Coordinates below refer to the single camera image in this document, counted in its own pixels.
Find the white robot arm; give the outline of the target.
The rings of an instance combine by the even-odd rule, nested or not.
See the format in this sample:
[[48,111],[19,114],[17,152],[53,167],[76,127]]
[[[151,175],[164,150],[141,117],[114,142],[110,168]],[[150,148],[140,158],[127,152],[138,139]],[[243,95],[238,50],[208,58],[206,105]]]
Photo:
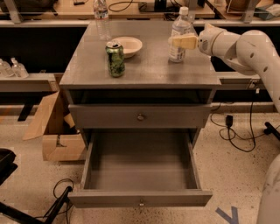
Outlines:
[[[268,35],[246,31],[242,35],[205,24],[199,35],[187,33],[168,39],[170,46],[199,49],[221,59],[240,74],[260,76],[277,111],[280,112],[280,56]],[[256,224],[280,224],[280,155],[269,166]]]

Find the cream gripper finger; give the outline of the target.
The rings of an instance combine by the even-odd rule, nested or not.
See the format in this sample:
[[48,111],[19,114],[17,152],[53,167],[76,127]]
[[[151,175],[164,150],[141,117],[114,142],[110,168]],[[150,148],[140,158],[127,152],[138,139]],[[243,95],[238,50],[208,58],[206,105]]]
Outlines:
[[193,33],[177,35],[168,38],[170,46],[193,50],[198,46],[198,38]]

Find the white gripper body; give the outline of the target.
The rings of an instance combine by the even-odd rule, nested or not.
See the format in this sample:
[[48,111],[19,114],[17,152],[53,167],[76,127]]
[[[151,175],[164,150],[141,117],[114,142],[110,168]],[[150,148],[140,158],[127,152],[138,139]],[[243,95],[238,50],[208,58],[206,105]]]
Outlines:
[[222,41],[218,37],[225,33],[225,29],[205,23],[204,30],[199,33],[199,50],[208,56],[223,56]]

